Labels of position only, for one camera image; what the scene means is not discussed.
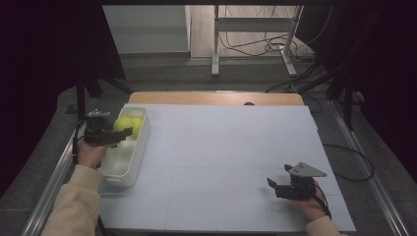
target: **plastic container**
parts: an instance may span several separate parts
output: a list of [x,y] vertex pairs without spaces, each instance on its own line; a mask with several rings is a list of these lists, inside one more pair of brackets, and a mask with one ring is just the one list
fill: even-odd
[[98,169],[111,186],[131,187],[138,177],[139,166],[144,155],[150,131],[147,109],[124,107],[119,117],[141,118],[142,127],[137,136],[129,136],[115,148],[109,148]]

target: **wall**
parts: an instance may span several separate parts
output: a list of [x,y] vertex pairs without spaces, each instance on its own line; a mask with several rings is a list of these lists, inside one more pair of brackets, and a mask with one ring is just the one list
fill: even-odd
[[189,52],[189,6],[104,6],[119,54]]

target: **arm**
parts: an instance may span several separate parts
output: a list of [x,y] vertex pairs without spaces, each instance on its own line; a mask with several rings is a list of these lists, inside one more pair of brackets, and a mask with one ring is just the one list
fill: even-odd
[[[325,199],[325,195],[319,188],[316,191],[317,197],[322,201]],[[298,205],[303,211],[304,215],[310,221],[306,225],[306,232],[310,236],[339,236],[341,235],[334,227],[330,218],[325,214],[322,207],[313,198],[306,201],[291,200],[294,204]]]
[[95,170],[109,146],[91,147],[79,140],[79,164],[61,187],[42,235],[94,235],[101,207],[97,192],[102,174]]

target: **white table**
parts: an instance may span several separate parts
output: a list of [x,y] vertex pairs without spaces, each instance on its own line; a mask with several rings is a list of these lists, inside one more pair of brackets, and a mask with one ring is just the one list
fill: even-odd
[[283,165],[303,161],[328,174],[318,181],[336,227],[355,230],[307,107],[130,105],[149,110],[150,134],[136,184],[100,188],[106,227],[303,231],[301,211],[267,182],[288,184]]

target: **table leg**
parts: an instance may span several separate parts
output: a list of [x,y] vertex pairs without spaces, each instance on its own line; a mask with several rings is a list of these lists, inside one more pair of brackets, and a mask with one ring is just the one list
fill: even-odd
[[218,5],[214,6],[214,45],[212,48],[211,56],[211,75],[214,77],[218,76]]
[[297,72],[295,71],[294,65],[291,61],[291,56],[289,54],[289,49],[291,46],[292,38],[294,37],[295,29],[297,28],[298,21],[300,20],[300,14],[301,14],[301,6],[297,6],[295,8],[294,16],[292,17],[292,23],[291,27],[289,29],[287,38],[285,40],[285,44],[283,47],[281,47],[281,56],[284,60],[285,67],[287,68],[288,74],[290,77],[296,77]]

